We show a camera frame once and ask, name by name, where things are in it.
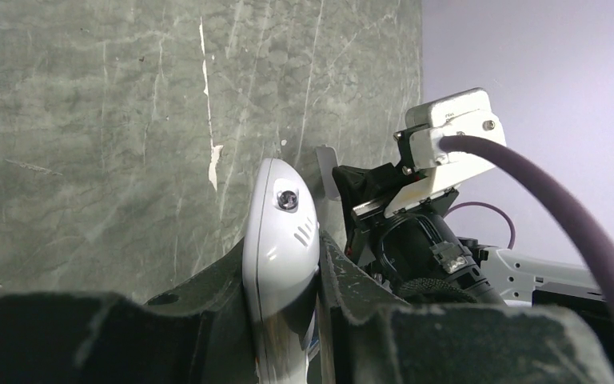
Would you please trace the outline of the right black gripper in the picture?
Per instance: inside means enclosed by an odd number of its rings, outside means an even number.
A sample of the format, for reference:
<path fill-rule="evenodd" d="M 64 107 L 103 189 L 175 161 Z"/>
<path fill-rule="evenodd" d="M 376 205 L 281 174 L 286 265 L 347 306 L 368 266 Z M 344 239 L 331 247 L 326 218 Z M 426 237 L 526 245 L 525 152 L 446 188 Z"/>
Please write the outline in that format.
<path fill-rule="evenodd" d="M 391 163 L 373 169 L 336 166 L 348 257 L 397 297 L 412 304 L 503 304 L 472 251 L 444 220 L 458 196 L 451 187 L 436 198 L 385 217 L 404 186 L 421 180 Z"/>

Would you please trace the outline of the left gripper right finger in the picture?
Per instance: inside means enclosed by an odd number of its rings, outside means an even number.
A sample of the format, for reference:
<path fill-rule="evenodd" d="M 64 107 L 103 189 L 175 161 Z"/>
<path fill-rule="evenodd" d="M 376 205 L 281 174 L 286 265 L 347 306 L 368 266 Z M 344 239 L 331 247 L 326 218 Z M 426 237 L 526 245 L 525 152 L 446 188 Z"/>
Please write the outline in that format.
<path fill-rule="evenodd" d="M 557 306 L 412 306 L 321 233 L 324 383 L 614 383 L 590 327 Z"/>

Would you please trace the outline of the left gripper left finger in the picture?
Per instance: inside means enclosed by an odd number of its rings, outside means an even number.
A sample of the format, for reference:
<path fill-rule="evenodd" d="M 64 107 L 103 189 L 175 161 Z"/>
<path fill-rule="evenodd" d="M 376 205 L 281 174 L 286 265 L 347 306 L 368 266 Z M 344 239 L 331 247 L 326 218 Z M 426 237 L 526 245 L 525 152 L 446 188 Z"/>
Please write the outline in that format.
<path fill-rule="evenodd" d="M 242 244 L 144 304 L 0 293 L 0 383 L 254 383 Z"/>

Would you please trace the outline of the white remote control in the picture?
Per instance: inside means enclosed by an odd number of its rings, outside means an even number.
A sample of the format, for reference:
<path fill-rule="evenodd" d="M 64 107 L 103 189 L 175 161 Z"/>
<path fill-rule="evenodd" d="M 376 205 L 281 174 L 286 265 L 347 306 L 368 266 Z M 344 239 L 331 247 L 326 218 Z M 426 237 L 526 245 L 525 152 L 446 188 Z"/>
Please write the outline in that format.
<path fill-rule="evenodd" d="M 262 161 L 253 188 L 242 278 L 261 383 L 305 383 L 316 321 L 317 210 L 287 162 Z"/>

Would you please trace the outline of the white battery compartment cover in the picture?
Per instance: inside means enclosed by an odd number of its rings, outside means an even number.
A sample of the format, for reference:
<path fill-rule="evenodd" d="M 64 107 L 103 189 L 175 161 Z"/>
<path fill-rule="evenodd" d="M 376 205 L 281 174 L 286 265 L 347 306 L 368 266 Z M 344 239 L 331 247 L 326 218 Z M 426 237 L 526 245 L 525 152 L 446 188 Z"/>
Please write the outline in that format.
<path fill-rule="evenodd" d="M 332 237 L 342 249 L 346 244 L 346 232 L 337 186 L 333 179 L 333 169 L 338 166 L 337 154 L 330 146 L 315 148 L 317 163 L 321 172 L 321 185 L 324 197 L 318 203 L 318 216 L 321 227 Z"/>

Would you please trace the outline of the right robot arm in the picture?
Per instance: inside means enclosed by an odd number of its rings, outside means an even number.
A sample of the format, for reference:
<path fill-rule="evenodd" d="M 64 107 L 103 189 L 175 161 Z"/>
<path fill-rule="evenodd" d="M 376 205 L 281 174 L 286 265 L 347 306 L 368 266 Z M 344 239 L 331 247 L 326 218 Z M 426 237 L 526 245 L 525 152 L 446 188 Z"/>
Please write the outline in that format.
<path fill-rule="evenodd" d="M 407 302 L 556 304 L 606 318 L 587 269 L 453 233 L 445 217 L 458 208 L 458 186 L 487 170 L 485 162 L 418 171 L 332 164 L 321 176 L 328 197 L 341 202 L 346 254 Z"/>

